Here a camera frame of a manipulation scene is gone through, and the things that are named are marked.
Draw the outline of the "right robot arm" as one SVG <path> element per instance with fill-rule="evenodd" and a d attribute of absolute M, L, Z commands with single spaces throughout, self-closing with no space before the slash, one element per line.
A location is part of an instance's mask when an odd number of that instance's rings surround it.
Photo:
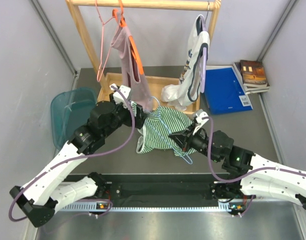
<path fill-rule="evenodd" d="M 228 175 L 220 177 L 214 192 L 223 198 L 268 197 L 288 201 L 306 210 L 306 171 L 268 160 L 250 150 L 234 145 L 234 140 L 218 130 L 207 135 L 204 130 L 186 130 L 169 134 L 181 150 L 194 149 L 207 156 L 208 163 L 222 163 Z"/>

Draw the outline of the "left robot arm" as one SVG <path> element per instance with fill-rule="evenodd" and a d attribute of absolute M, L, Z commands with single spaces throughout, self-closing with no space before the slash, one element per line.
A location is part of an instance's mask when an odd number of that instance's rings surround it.
<path fill-rule="evenodd" d="M 95 156 L 105 139 L 122 125 L 141 129 L 147 118 L 143 107 L 133 101 L 101 101 L 90 112 L 87 123 L 78 127 L 56 157 L 31 181 L 10 190 L 12 205 L 18 205 L 32 225 L 45 225 L 59 210 L 88 197 L 106 194 L 106 181 L 91 172 L 81 180 L 60 187 L 81 163 Z"/>

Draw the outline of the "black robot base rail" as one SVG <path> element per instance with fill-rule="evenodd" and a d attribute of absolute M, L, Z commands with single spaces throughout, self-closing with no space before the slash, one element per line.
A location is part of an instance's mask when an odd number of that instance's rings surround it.
<path fill-rule="evenodd" d="M 103 174 L 114 207 L 215 207 L 218 200 L 243 202 L 241 193 L 217 186 L 210 173 Z"/>

